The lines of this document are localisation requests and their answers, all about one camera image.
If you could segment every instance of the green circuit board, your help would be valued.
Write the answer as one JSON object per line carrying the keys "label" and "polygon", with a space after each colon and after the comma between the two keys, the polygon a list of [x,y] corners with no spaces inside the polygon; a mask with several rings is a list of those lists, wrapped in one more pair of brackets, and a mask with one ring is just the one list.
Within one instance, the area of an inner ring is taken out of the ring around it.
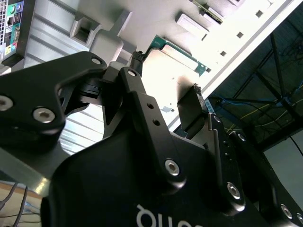
{"label": "green circuit board", "polygon": [[187,53],[186,51],[182,50],[181,48],[179,48],[178,46],[176,46],[175,44],[173,44],[172,42],[165,40],[163,38],[161,38],[160,36],[156,35],[156,37],[154,38],[154,40],[152,41],[151,45],[149,46],[147,53],[149,53],[149,51],[153,48],[162,50],[163,47],[165,45],[169,45],[170,47],[172,47],[173,49],[175,49],[176,51],[180,52],[181,54],[183,54],[184,56],[188,57],[189,59],[195,61],[198,63],[197,68],[195,69],[195,72],[199,74],[199,76],[201,76],[208,68],[200,63],[197,59],[195,59],[193,56],[191,56],[189,53]]}

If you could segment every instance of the silver screw head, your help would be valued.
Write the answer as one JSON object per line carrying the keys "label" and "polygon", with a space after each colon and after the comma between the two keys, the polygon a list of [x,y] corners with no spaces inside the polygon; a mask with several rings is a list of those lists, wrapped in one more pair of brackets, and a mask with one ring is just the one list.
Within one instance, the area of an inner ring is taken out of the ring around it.
{"label": "silver screw head", "polygon": [[301,224],[303,225],[303,216],[299,213],[297,213],[297,217],[299,219],[299,221],[301,222]]}
{"label": "silver screw head", "polygon": [[238,134],[238,137],[240,138],[240,140],[242,140],[242,141],[244,141],[244,142],[246,141],[245,137],[244,137],[242,134],[239,133],[239,134]]}
{"label": "silver screw head", "polygon": [[12,108],[14,105],[13,101],[6,96],[0,96],[0,111],[6,111]]}
{"label": "silver screw head", "polygon": [[34,110],[33,117],[39,122],[50,123],[55,119],[55,114],[49,109],[38,108]]}
{"label": "silver screw head", "polygon": [[98,60],[97,58],[92,58],[91,61],[97,65],[101,65],[101,61]]}
{"label": "silver screw head", "polygon": [[133,71],[131,71],[131,70],[129,70],[129,71],[127,71],[127,72],[128,72],[129,75],[131,75],[131,76],[133,76],[133,77],[136,76],[136,74],[135,74]]}
{"label": "silver screw head", "polygon": [[233,184],[233,183],[230,183],[228,182],[227,183],[227,189],[228,189],[228,192],[237,200],[239,200],[241,198],[241,195],[240,195],[240,192],[239,190],[237,189],[237,187]]}
{"label": "silver screw head", "polygon": [[218,118],[216,115],[214,115],[214,119],[215,119],[217,122],[221,123],[220,118]]}
{"label": "silver screw head", "polygon": [[178,176],[180,173],[179,166],[171,159],[165,161],[165,168],[173,176]]}
{"label": "silver screw head", "polygon": [[289,211],[289,209],[287,208],[287,206],[285,206],[284,204],[281,204],[281,209],[282,209],[283,213],[284,213],[289,219],[293,219],[293,215],[292,215],[292,213]]}

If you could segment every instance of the ethernet port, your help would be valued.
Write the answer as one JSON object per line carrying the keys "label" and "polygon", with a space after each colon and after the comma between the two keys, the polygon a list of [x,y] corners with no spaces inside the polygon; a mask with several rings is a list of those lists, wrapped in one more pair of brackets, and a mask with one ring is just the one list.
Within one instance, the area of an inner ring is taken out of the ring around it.
{"label": "ethernet port", "polygon": [[7,27],[12,26],[12,25],[13,25],[13,23],[14,23],[14,17],[10,17],[10,18],[8,18],[8,24],[7,24]]}

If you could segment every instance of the circuit board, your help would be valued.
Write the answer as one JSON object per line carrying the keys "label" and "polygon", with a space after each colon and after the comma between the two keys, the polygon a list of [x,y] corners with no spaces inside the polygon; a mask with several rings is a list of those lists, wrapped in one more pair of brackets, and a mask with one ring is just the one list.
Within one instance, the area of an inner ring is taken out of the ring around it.
{"label": "circuit board", "polygon": [[23,0],[0,0],[0,52],[2,53],[2,61],[16,53],[23,5]]}
{"label": "circuit board", "polygon": [[184,50],[182,50],[181,48],[179,48],[178,46],[176,46],[175,44],[171,43],[168,40],[165,40],[161,37],[159,37],[158,35],[156,35],[156,37],[154,38],[154,40],[152,41],[151,45],[149,46],[148,50],[147,50],[147,54],[150,52],[151,49],[156,48],[156,49],[160,49],[162,50],[166,45],[172,47],[173,49],[175,49],[176,51],[178,51],[179,53],[181,53],[182,55],[186,56],[187,58],[189,58],[190,60],[194,61],[197,63],[197,67],[195,68],[195,72],[199,74],[199,76],[201,76],[208,68],[203,65],[202,63],[200,63],[197,59],[195,59],[193,56],[191,56],[189,53],[185,52]]}

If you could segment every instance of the wire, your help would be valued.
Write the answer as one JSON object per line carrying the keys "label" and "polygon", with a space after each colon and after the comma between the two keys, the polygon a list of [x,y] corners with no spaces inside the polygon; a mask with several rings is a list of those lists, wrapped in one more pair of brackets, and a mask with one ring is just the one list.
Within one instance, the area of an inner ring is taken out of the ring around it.
{"label": "wire", "polygon": [[24,205],[25,205],[25,202],[27,200],[27,191],[28,191],[28,187],[25,187],[23,199],[22,199],[21,206],[20,206],[20,210],[19,210],[17,218],[16,218],[12,227],[17,227],[17,225],[19,224],[19,221],[21,219],[21,216],[22,216],[22,213],[23,213],[23,210],[24,210]]}
{"label": "wire", "polygon": [[[29,213],[29,214],[22,214],[22,215],[40,215],[39,213]],[[14,214],[14,215],[9,215],[9,216],[0,216],[0,218],[11,218],[11,217],[15,217],[18,216],[18,214]]]}
{"label": "wire", "polygon": [[[294,104],[292,104],[292,106],[296,105],[297,103],[303,101],[303,99],[300,99],[299,101],[295,102]],[[287,113],[287,110],[284,111],[279,117],[276,118],[276,120],[274,121],[271,121],[271,122],[268,122],[268,123],[265,123],[265,124],[261,124],[261,125],[256,125],[255,127],[262,127],[262,126],[266,126],[266,125],[269,125],[269,124],[272,124],[272,123],[275,123],[277,120],[279,120],[281,117],[283,117],[283,115]]]}
{"label": "wire", "polygon": [[[301,89],[301,88],[303,88],[303,80],[302,80],[302,82],[300,83],[300,85],[299,85],[299,87],[296,89],[296,91],[297,90],[299,90],[299,89]],[[267,106],[269,106],[269,104],[266,104],[266,105],[264,105],[264,106],[261,106],[259,109],[263,109],[264,107],[267,107]],[[241,117],[240,118],[240,120],[242,120],[243,118],[245,118],[245,117],[247,117],[247,116],[249,116],[249,115],[251,115],[251,114],[253,114],[253,113],[255,113],[255,112],[257,112],[258,110],[254,110],[254,111],[252,111],[252,112],[250,112],[250,113],[248,113],[247,115],[244,115],[243,117]],[[287,113],[287,111],[285,111],[280,117],[278,117],[277,119],[276,119],[276,121],[277,120],[279,120],[285,113]],[[229,132],[230,130],[235,130],[235,131],[237,131],[237,130],[242,130],[242,129],[233,129],[233,126],[235,126],[235,124],[232,124],[231,125],[231,127],[228,129],[228,128],[225,128],[225,129],[227,129],[227,132]]]}
{"label": "wire", "polygon": [[11,198],[12,194],[14,193],[15,189],[17,188],[18,183],[15,183],[9,191],[7,197],[0,202],[0,210],[5,206],[5,203]]}
{"label": "wire", "polygon": [[[263,109],[263,108],[265,108],[265,107],[267,107],[267,106],[269,106],[269,104],[263,105],[263,106],[261,106],[259,109]],[[245,118],[245,117],[248,117],[248,116],[251,115],[251,114],[254,114],[254,113],[257,112],[257,111],[258,111],[258,110],[254,110],[254,111],[252,111],[252,112],[250,112],[250,113],[244,115],[243,117],[240,118],[240,120],[242,120],[242,119]],[[234,125],[235,125],[235,124],[232,124],[232,126],[227,130],[227,132],[229,132],[230,130],[235,130],[235,129],[232,129],[232,127],[233,127]]]}
{"label": "wire", "polygon": [[[268,115],[266,112],[264,112],[263,110],[260,110],[260,108],[257,108],[256,106],[250,104],[250,103],[246,103],[247,105],[250,105],[256,109],[258,109],[260,112],[262,112],[263,114],[265,114],[267,117],[269,117],[271,120],[273,120],[278,126],[280,126],[280,128],[282,129],[283,126],[281,124],[279,124],[276,120],[274,120],[270,115]],[[293,143],[295,144],[295,146],[298,148],[299,152],[301,153],[301,155],[303,156],[303,152],[301,151],[301,149],[299,148],[298,144],[295,142],[295,140],[291,137],[291,135],[288,135],[288,137],[293,141]]]}

